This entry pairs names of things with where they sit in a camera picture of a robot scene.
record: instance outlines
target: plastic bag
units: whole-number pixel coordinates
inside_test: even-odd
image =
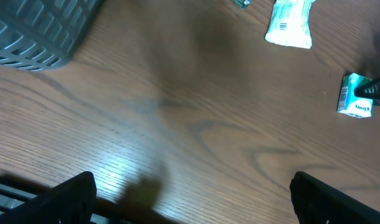
[[[274,44],[310,49],[309,10],[315,0],[277,0],[265,39]]]

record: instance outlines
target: barcode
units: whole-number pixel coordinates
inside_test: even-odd
[[[338,101],[338,110],[345,110],[346,107],[346,96],[348,95],[348,87],[342,87],[340,93],[340,100]]]
[[[280,23],[280,24],[278,25],[278,29],[280,29],[280,30],[285,30],[285,29],[287,29],[287,23],[285,23],[285,22]]]

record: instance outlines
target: wooden table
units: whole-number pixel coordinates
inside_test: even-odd
[[[310,50],[264,40],[272,7],[106,1],[66,67],[0,67],[0,172],[90,170],[112,201],[152,178],[142,200],[173,220],[298,223],[304,170],[380,211],[380,108],[336,112],[347,71],[380,74],[380,0],[317,0]]]

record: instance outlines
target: plastic basket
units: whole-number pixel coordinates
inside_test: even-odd
[[[0,65],[27,71],[66,65],[102,0],[0,0]]]

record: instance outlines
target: brown tabletop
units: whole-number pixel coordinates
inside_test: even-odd
[[[0,67],[0,172],[89,170],[98,196],[138,184],[184,223],[298,223],[304,170],[380,211],[380,108],[336,112],[346,72],[380,75],[380,0],[314,2],[310,50],[264,40],[272,8],[106,1],[66,67]]]

